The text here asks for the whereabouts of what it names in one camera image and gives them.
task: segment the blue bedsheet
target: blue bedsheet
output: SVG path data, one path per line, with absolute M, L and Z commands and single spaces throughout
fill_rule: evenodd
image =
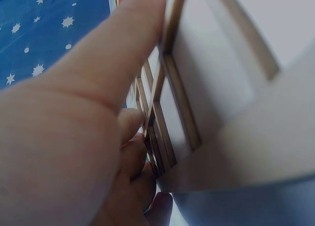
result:
M 108 0 L 0 0 L 0 89 L 43 73 L 109 14 Z

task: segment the skin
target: skin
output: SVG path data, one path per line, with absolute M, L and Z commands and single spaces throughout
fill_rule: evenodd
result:
M 121 110 L 164 0 L 124 0 L 45 74 L 0 93 L 0 225 L 165 226 L 143 116 Z

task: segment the wooden frame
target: wooden frame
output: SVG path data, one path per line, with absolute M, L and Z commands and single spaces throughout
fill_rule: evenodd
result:
M 244 67 L 248 68 L 247 72 L 256 89 L 260 90 L 265 87 L 280 69 L 250 18 L 236 0 L 206 1 L 213 10 L 222 30 L 231 40 L 231 44 L 236 49 Z M 169 80 L 190 151 L 194 152 L 202 145 L 178 68 L 172 56 L 185 0 L 170 0 L 170 2 L 172 5 L 169 4 L 166 8 L 168 16 L 164 24 L 164 33 L 160 44 L 157 46 L 160 66 L 157 68 L 155 79 L 152 76 L 148 61 L 144 63 L 142 68 L 151 91 L 149 103 L 145 96 L 141 73 L 134 83 L 137 106 L 146 116 L 143 133 L 146 138 L 150 161 L 157 177 L 177 164 L 159 102 L 165 79 Z M 162 137 L 164 147 L 158 145 L 156 133 Z

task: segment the white star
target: white star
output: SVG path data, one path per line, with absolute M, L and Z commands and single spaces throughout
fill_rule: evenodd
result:
M 63 23 L 62 23 L 63 28 L 64 28 L 64 27 L 68 28 L 69 26 L 73 25 L 73 22 L 74 22 L 73 17 L 67 17 L 67 18 L 65 18 L 65 19 L 63 20 Z
M 15 80 L 14 80 L 14 76 L 15 76 L 15 74 L 12 75 L 12 74 L 10 73 L 10 76 L 6 77 L 6 78 L 7 78 L 6 84 L 9 83 L 9 85 L 11 85 L 11 82 L 14 82 L 14 81 L 15 81 Z
M 39 65 L 38 64 L 35 68 L 33 68 L 32 76 L 33 77 L 37 77 L 38 75 L 43 73 L 43 71 L 44 71 L 44 65 Z
M 37 17 L 37 18 L 34 19 L 33 23 L 37 23 L 39 20 L 40 20 L 40 17 Z
M 40 3 L 44 3 L 44 0 L 38 0 L 38 1 L 36 1 L 38 4 L 40 4 Z
M 19 23 L 15 24 L 12 28 L 12 34 L 16 33 L 20 29 L 21 25 Z

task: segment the finger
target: finger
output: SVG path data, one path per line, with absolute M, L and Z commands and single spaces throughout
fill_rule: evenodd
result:
M 118 115 L 118 123 L 122 133 L 122 144 L 132 139 L 144 122 L 144 116 L 137 109 L 122 109 Z
M 169 226 L 172 215 L 173 198 L 167 193 L 158 193 L 145 217 L 150 226 Z
M 165 0 L 124 0 L 38 81 L 97 100 L 118 113 L 160 37 L 164 10 Z
M 143 211 L 148 209 L 156 194 L 157 183 L 151 164 L 147 161 L 140 175 L 131 182 L 131 186 L 137 193 Z
M 127 142 L 122 149 L 121 173 L 125 173 L 130 179 L 137 177 L 144 167 L 147 157 L 147 148 L 144 144 L 144 136 L 138 133 Z

